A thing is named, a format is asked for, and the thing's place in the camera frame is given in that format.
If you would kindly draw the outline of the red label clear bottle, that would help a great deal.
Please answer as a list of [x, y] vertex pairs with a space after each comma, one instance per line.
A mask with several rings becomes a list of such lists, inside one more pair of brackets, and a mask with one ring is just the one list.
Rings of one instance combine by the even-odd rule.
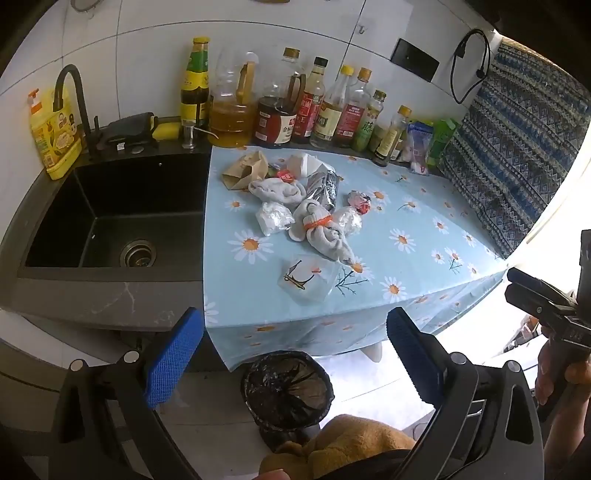
[[358, 77], [349, 84], [346, 91], [346, 106], [342, 110], [341, 119], [335, 130], [334, 143], [339, 148], [349, 148], [353, 143], [360, 121], [370, 100], [368, 85], [370, 82], [370, 69], [362, 67]]

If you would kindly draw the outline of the white paper cup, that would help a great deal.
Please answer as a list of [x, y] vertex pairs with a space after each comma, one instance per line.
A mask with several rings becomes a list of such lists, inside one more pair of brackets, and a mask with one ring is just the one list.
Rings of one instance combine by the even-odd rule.
[[287, 159], [286, 169], [295, 179], [308, 178], [318, 169], [335, 172], [335, 168], [322, 162], [317, 156], [305, 152], [297, 152]]

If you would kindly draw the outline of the beige paper bag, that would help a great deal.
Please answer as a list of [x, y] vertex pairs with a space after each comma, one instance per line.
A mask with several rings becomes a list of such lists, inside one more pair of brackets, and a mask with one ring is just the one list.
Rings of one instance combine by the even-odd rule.
[[269, 163], [262, 151], [242, 155], [222, 173], [221, 181], [228, 190], [245, 190], [252, 181], [266, 179]]

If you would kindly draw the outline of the white plastic bag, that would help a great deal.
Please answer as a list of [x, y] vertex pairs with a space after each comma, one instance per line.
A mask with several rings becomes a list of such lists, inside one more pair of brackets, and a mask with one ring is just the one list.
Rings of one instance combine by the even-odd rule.
[[263, 202], [256, 212], [256, 221], [266, 237], [287, 231], [296, 223], [290, 209], [277, 202]]

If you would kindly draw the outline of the blue daisy tablecloth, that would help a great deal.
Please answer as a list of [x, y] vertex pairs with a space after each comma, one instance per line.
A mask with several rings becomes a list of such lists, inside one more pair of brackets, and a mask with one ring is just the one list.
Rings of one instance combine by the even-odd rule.
[[276, 206], [223, 185], [241, 155], [212, 150], [205, 203], [205, 323], [228, 369], [276, 351], [329, 356], [380, 343], [394, 307], [438, 332], [504, 276], [444, 178], [322, 152], [339, 180], [334, 206], [304, 200], [281, 230]]

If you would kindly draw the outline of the silver foil snack bag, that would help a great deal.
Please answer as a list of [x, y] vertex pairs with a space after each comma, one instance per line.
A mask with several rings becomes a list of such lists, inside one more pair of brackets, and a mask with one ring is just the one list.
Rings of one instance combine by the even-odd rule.
[[339, 191], [339, 176], [332, 168], [322, 165], [313, 174], [308, 176], [305, 187], [308, 200], [317, 201], [322, 207], [332, 212], [335, 210]]

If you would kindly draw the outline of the red label vinegar bottle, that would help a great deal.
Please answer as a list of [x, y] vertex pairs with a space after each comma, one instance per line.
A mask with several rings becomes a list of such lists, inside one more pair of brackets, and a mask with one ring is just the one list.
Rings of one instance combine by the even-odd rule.
[[297, 117], [294, 123], [294, 132], [291, 140], [307, 143], [310, 141], [311, 132], [314, 130], [315, 120], [325, 96], [325, 67], [329, 60], [324, 57], [315, 57], [310, 76], [305, 81], [304, 96], [298, 105]]

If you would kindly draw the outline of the black cloth rag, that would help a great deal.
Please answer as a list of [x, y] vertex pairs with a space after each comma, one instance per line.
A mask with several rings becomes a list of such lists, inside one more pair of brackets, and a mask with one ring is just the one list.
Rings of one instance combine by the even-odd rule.
[[153, 139], [158, 117], [152, 112], [135, 114], [109, 123], [101, 134], [103, 145], [139, 144]]

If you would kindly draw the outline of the white knit glove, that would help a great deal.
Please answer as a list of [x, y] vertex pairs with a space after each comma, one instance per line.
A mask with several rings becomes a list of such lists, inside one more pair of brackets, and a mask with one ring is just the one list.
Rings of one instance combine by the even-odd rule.
[[307, 195], [304, 185], [297, 180], [287, 183], [280, 178], [254, 180], [249, 183], [249, 192], [262, 202], [276, 202], [287, 207], [297, 206]]

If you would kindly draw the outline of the green label sauce bottle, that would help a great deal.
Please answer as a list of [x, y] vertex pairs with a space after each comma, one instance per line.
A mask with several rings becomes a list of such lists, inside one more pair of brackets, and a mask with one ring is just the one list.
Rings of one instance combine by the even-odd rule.
[[200, 129], [208, 123], [208, 44], [208, 37], [193, 38], [180, 89], [181, 120]]

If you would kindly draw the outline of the red white wrapper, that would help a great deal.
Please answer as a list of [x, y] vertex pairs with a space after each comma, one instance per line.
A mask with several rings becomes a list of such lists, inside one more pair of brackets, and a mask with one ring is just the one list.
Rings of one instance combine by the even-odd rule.
[[372, 208], [372, 199], [366, 193], [352, 190], [349, 192], [348, 198], [349, 206], [353, 207], [360, 215], [365, 215], [370, 212], [370, 208]]

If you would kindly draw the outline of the green packet bag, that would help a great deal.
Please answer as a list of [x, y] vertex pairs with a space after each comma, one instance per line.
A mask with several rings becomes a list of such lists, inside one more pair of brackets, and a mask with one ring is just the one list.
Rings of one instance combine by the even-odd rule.
[[427, 162], [430, 167], [437, 167], [441, 155], [451, 141], [460, 123], [453, 118], [439, 119], [434, 122], [433, 138], [429, 147]]

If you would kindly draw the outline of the white glove orange band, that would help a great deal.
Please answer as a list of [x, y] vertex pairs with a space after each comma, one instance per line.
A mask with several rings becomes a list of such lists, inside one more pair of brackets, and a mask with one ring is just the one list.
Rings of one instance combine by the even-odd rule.
[[307, 241], [315, 251], [344, 265], [351, 266], [355, 254], [342, 229], [332, 221], [330, 211], [315, 200], [304, 199], [294, 210], [294, 225], [288, 229], [290, 239]]

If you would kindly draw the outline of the clear plastic wrap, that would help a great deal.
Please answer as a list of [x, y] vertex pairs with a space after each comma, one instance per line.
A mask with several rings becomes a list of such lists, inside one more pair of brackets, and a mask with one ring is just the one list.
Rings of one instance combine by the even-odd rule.
[[335, 210], [332, 213], [332, 221], [342, 229], [346, 237], [360, 233], [363, 228], [362, 215], [352, 206]]

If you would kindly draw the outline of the clear plastic printed cup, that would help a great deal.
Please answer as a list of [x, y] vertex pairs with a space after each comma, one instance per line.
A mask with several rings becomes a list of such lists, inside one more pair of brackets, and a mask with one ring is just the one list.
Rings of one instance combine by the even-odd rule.
[[284, 263], [277, 285], [294, 301], [322, 303], [335, 287], [339, 264], [318, 255], [297, 255]]

